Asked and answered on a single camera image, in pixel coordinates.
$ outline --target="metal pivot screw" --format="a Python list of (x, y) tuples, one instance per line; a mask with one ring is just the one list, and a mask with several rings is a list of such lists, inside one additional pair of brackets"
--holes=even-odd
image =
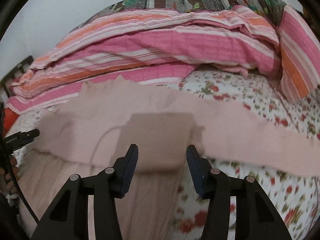
[(213, 169), (210, 170), (210, 172), (211, 172), (212, 174), (218, 175), (218, 174), (220, 173), (220, 170), (217, 169), (217, 168), (213, 168)]
[(255, 178), (252, 177), (252, 176), (247, 176), (247, 181), (248, 181), (248, 182), (254, 182), (254, 181), (255, 181)]
[(79, 178), (79, 175), (77, 175), (77, 174), (73, 174), (73, 175), (70, 176), (70, 180), (72, 180), (72, 181), (75, 181), (78, 178)]
[(109, 167), (109, 168), (106, 168), (106, 169), (104, 170), (104, 172), (105, 172), (106, 174), (112, 174), (112, 173), (115, 172), (115, 169), (112, 168), (112, 167)]

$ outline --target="black cable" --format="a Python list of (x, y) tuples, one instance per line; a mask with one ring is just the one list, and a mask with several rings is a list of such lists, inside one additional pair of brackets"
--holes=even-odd
[(16, 176), (13, 173), (13, 169), (12, 169), (12, 166), (11, 166), (11, 163), (10, 163), (10, 158), (9, 158), (9, 155), (12, 154), (13, 152), (10, 151), (7, 148), (7, 145), (6, 145), (5, 141), (4, 141), (4, 136), (3, 136), (3, 132), (2, 132), (3, 131), (3, 123), (4, 123), (3, 121), (4, 121), (4, 105), (1, 102), (1, 105), (0, 105), (0, 154), (3, 154), (3, 156), (4, 156), (5, 163), (7, 165), (7, 170), (9, 172), (9, 174), (10, 174), (10, 177), (11, 177), (11, 180), (13, 182), (13, 185), (17, 190), (19, 198), (22, 200), (22, 202), (26, 206), (27, 210), (29, 211), (29, 213), (31, 214), (31, 216), (33, 217), (35, 222), (38, 224), (39, 220), (38, 220), (36, 214), (33, 212), (32, 208), (30, 207), (30, 205), (29, 205), (28, 201), (26, 200), (25, 196), (23, 195), (23, 193), (22, 193), (22, 191), (20, 189), (20, 186), (19, 186), (19, 184), (17, 182)]
[(13, 173), (13, 169), (12, 169), (12, 166), (11, 166), (11, 163), (10, 163), (10, 158), (9, 158), (9, 154), (6, 150), (3, 149), (3, 138), (1, 137), (0, 138), (0, 141), (1, 141), (1, 150), (3, 152), (3, 155), (4, 155), (4, 158), (5, 158), (5, 162), (7, 164), (7, 169), (8, 169), (8, 172), (10, 174), (10, 177), (11, 177), (11, 180), (13, 182), (13, 185), (14, 187), (16, 188), (17, 190), (17, 193), (18, 193), (18, 196), (19, 198), (22, 200), (22, 202), (24, 203), (24, 205), (26, 206), (27, 210), (29, 211), (29, 213), (31, 214), (31, 216), (33, 217), (33, 219), (35, 220), (36, 223), (39, 223), (39, 220), (36, 216), (36, 214), (33, 212), (32, 208), (30, 207), (28, 201), (26, 200), (25, 196), (23, 195), (21, 189), (20, 189), (20, 186), (17, 182), (17, 179), (16, 179), (16, 176), (14, 175)]

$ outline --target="white wall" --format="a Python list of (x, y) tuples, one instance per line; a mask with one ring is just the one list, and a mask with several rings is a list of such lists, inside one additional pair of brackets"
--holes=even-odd
[[(0, 77), (28, 55), (52, 49), (70, 30), (121, 0), (29, 0), (0, 42)], [(283, 0), (302, 10), (297, 0)]]

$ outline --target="wooden headboard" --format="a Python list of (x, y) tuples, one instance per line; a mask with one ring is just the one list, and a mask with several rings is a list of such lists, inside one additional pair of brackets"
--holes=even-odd
[(22, 74), (25, 73), (25, 67), (30, 66), (31, 63), (33, 62), (33, 57), (28, 56), (24, 60), (22, 60), (19, 64), (17, 64), (12, 70), (9, 71), (7, 75), (5, 75), (4, 78), (0, 81), (0, 88), (2, 88), (7, 97), (12, 96), (12, 93), (10, 93), (8, 89), (8, 84), (13, 81), (15, 78), (21, 76)]

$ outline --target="red pillow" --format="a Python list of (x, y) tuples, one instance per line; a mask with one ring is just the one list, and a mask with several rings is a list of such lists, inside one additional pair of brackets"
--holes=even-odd
[(14, 122), (19, 117), (18, 114), (16, 114), (14, 111), (12, 111), (10, 108), (4, 109), (4, 136), (7, 134), (7, 132), (10, 130)]

